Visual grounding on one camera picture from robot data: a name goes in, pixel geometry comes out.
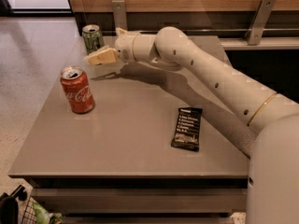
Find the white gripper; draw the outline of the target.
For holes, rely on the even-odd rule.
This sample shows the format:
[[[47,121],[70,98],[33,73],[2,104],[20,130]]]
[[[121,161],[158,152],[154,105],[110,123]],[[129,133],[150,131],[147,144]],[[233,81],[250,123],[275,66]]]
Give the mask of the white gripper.
[[[134,41],[139,36],[139,32],[131,32],[117,27],[116,35],[115,49],[110,49],[109,46],[103,46],[88,54],[84,58],[84,62],[89,65],[114,63],[118,60],[118,54],[125,62],[134,61]]]

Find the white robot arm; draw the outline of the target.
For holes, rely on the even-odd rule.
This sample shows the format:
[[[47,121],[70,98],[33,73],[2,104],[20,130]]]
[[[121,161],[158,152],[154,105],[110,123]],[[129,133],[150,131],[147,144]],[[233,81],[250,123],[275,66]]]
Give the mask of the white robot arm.
[[[299,104],[206,53],[175,27],[155,35],[122,28],[116,33],[113,47],[103,46],[85,61],[98,65],[121,59],[190,70],[257,134],[249,163],[246,224],[298,224]]]

